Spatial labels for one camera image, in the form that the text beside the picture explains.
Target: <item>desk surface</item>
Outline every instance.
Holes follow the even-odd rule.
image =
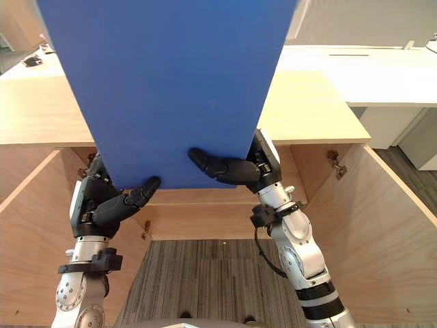
[[[351,106],[437,105],[437,54],[429,49],[284,46],[276,72],[322,71]]]
[[[92,146],[55,54],[0,77],[0,145]],[[276,144],[360,143],[369,134],[322,72],[277,72],[259,127]]]

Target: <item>wooden cabinet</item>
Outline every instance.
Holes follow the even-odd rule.
[[[51,325],[57,270],[67,262],[65,250],[74,248],[68,212],[77,169],[84,166],[70,148],[54,150],[0,204],[1,324]],[[149,245],[141,235],[129,220],[111,241],[124,258],[123,270],[109,275],[108,325],[115,322]]]
[[[68,209],[87,153],[69,147],[94,142],[59,69],[0,79],[0,107],[7,109],[0,111],[2,149],[52,148],[29,164],[30,173],[16,179],[0,204],[0,321],[49,325],[57,267],[74,246]],[[294,185],[294,199],[306,204],[315,239],[356,321],[436,322],[437,219],[363,143],[369,135],[323,75],[275,75],[259,126],[278,146],[284,184]],[[328,150],[338,151],[348,168],[341,180]],[[109,275],[107,324],[114,323],[145,255],[146,221],[155,240],[253,238],[249,217],[256,204],[244,187],[158,191],[111,242],[124,255],[124,270]]]

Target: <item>metal hinge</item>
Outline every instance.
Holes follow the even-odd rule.
[[[143,233],[141,234],[141,238],[142,238],[143,240],[146,240],[146,239],[147,239],[147,236],[149,235],[149,230],[150,230],[150,226],[151,226],[151,224],[152,224],[152,222],[150,222],[150,220],[147,220],[147,221],[144,223],[144,231],[143,231]]]
[[[326,154],[326,156],[328,157],[330,166],[335,169],[335,176],[337,177],[337,180],[341,180],[341,178],[343,178],[348,171],[348,168],[345,165],[339,165],[338,151],[328,150],[328,154]]]

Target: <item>blue panel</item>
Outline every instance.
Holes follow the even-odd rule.
[[[244,158],[296,0],[39,0],[118,187],[227,187],[190,147]]]

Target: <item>gray carpet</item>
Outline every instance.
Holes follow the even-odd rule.
[[[437,216],[437,171],[419,171],[399,147],[375,152]]]
[[[273,241],[261,243],[279,265]],[[305,327],[295,292],[260,258],[254,241],[152,242],[117,325],[178,318],[183,311],[194,318],[242,323],[251,315],[271,327]]]

